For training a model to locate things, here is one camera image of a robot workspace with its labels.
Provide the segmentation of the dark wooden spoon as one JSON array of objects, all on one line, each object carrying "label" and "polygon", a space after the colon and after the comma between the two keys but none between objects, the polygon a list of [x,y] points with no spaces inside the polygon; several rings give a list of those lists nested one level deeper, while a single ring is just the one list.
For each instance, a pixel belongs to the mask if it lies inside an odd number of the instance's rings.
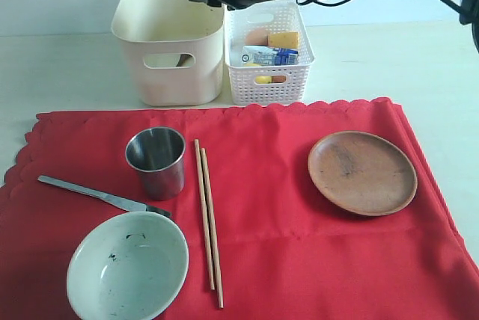
[{"label": "dark wooden spoon", "polygon": [[182,54],[177,62],[176,67],[187,67],[191,59],[192,59],[191,55]]}]

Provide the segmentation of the brown egg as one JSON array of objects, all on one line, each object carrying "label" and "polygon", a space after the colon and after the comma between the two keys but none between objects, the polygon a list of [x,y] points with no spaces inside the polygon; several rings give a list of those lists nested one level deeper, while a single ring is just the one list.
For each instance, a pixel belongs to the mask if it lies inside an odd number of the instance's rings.
[{"label": "brown egg", "polygon": [[268,46],[269,32],[265,28],[256,28],[251,30],[245,36],[246,46]]}]

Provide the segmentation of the small milk carton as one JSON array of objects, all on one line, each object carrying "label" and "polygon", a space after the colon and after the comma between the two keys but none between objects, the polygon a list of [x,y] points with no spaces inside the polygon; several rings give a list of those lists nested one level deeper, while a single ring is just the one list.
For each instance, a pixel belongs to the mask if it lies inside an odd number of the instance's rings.
[{"label": "small milk carton", "polygon": [[258,64],[267,67],[295,65],[298,59],[299,53],[295,49],[253,45],[244,46],[240,58],[243,64]]}]

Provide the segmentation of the yellow cheese wedge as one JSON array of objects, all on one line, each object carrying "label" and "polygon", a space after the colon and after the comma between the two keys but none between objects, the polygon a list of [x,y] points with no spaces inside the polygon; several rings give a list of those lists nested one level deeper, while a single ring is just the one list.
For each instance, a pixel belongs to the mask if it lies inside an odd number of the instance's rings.
[{"label": "yellow cheese wedge", "polygon": [[267,46],[281,49],[299,50],[299,33],[296,31],[269,34]]}]

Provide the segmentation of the yellow lemon with sticker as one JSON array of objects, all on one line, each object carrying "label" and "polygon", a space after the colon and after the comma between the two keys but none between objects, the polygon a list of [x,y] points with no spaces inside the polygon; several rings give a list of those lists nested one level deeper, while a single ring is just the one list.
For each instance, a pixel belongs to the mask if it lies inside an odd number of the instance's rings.
[{"label": "yellow lemon with sticker", "polygon": [[[247,63],[245,64],[246,67],[261,67],[260,64],[256,63]],[[256,84],[271,84],[272,83],[272,76],[256,76],[254,79]]]}]

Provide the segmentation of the orange fried nugget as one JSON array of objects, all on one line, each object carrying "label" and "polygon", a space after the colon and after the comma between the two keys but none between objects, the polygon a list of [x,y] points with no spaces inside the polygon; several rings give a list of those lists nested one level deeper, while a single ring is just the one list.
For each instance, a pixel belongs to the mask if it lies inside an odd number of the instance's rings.
[{"label": "orange fried nugget", "polygon": [[286,76],[272,76],[272,83],[284,83],[287,80]]}]

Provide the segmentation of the stainless steel cup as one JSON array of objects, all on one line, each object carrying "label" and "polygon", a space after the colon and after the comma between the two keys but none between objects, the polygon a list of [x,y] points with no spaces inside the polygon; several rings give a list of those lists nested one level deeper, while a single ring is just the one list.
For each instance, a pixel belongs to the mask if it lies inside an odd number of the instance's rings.
[{"label": "stainless steel cup", "polygon": [[165,126],[144,129],[126,145],[125,158],[139,176],[152,200],[176,197],[185,185],[186,141],[177,130]]}]

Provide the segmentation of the round brown wooden plate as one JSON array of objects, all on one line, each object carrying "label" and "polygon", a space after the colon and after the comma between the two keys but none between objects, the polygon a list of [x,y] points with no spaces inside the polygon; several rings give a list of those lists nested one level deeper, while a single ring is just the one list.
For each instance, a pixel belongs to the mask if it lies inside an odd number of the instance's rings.
[{"label": "round brown wooden plate", "polygon": [[418,189],[416,170],[404,151],[367,132],[343,131],[321,138],[308,154],[308,172],[327,200],[363,216],[399,212]]}]

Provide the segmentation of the cream plastic tub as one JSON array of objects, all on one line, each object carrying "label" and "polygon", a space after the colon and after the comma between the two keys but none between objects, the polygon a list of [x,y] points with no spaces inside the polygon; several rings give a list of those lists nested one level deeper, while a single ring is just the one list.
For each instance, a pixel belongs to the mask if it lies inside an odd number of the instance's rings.
[{"label": "cream plastic tub", "polygon": [[[141,101],[201,105],[222,90],[224,15],[190,0],[120,0],[111,30]],[[182,54],[192,59],[176,67]]]}]

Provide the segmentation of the white perforated plastic basket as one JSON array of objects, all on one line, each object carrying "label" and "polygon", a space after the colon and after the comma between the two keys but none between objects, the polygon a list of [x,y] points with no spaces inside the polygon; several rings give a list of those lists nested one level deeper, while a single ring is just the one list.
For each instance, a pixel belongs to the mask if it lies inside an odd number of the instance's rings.
[{"label": "white perforated plastic basket", "polygon": [[[265,28],[270,34],[299,33],[299,59],[295,65],[244,67],[240,60],[245,36],[251,30]],[[308,74],[315,60],[307,32],[294,1],[270,1],[245,10],[225,13],[225,63],[228,67],[234,103],[290,104],[302,99]],[[256,84],[256,76],[286,76],[284,83]]]}]

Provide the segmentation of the left wooden chopstick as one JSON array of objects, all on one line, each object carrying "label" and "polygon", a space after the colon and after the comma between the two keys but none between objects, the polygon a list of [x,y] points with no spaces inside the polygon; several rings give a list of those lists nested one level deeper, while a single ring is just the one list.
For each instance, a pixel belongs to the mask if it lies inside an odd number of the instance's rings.
[{"label": "left wooden chopstick", "polygon": [[201,216],[202,216],[202,223],[203,223],[203,229],[204,229],[204,246],[205,246],[205,254],[206,254],[206,260],[207,260],[208,277],[209,277],[210,289],[215,290],[216,286],[215,286],[215,277],[214,277],[213,253],[211,249],[211,240],[210,240],[210,226],[209,226],[208,211],[207,211],[203,165],[201,161],[201,149],[200,149],[200,143],[198,139],[194,140],[194,148],[195,148],[196,168],[198,173],[198,187],[199,187],[199,196],[200,196],[200,204],[201,204]]}]

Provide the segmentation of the metal table knife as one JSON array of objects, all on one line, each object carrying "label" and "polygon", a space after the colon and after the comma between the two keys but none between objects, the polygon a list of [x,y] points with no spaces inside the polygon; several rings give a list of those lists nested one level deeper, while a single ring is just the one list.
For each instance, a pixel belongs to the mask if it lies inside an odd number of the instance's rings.
[{"label": "metal table knife", "polygon": [[119,197],[117,195],[98,191],[92,188],[87,188],[82,185],[66,182],[64,180],[56,179],[50,176],[40,175],[37,180],[48,185],[53,185],[55,187],[63,188],[68,191],[76,192],[78,194],[84,194],[89,197],[97,198],[126,212],[154,212],[156,214],[160,214],[169,219],[172,219],[172,215],[170,212],[155,206],[151,206],[146,203],[138,202],[124,197]]}]

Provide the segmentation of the red scalloped table cloth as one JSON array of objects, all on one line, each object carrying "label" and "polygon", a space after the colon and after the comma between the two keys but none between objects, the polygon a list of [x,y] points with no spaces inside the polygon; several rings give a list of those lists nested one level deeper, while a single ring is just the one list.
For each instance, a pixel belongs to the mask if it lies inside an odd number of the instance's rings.
[{"label": "red scalloped table cloth", "polygon": [[[37,181],[41,174],[145,200],[124,149],[137,132],[177,129],[207,151],[225,306],[209,290],[195,151],[186,185],[162,204],[189,245],[165,319],[476,319],[478,268],[400,105],[387,98],[244,108],[39,114],[1,188],[1,317],[74,319],[66,272],[79,242],[118,210]],[[364,218],[331,204],[308,175],[317,140],[379,135],[418,175],[402,211]]]}]

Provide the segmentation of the pale green ceramic bowl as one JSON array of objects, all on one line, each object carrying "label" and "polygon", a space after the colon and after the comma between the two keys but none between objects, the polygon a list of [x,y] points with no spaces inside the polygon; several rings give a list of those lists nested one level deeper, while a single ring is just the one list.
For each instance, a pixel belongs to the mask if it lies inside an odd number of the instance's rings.
[{"label": "pale green ceramic bowl", "polygon": [[179,294],[189,267],[181,229],[152,212],[114,216],[80,243],[67,298],[81,319],[154,319]]}]

